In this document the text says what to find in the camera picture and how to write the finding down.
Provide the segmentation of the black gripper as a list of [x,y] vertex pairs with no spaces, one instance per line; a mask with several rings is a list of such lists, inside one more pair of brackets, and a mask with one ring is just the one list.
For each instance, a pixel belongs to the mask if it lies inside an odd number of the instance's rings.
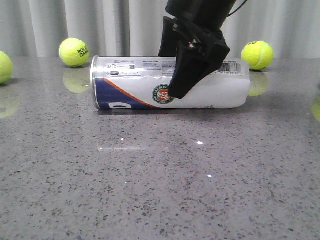
[[230,48],[221,27],[236,0],[169,0],[163,17],[159,57],[175,57],[169,95],[183,99],[202,79],[218,70]]

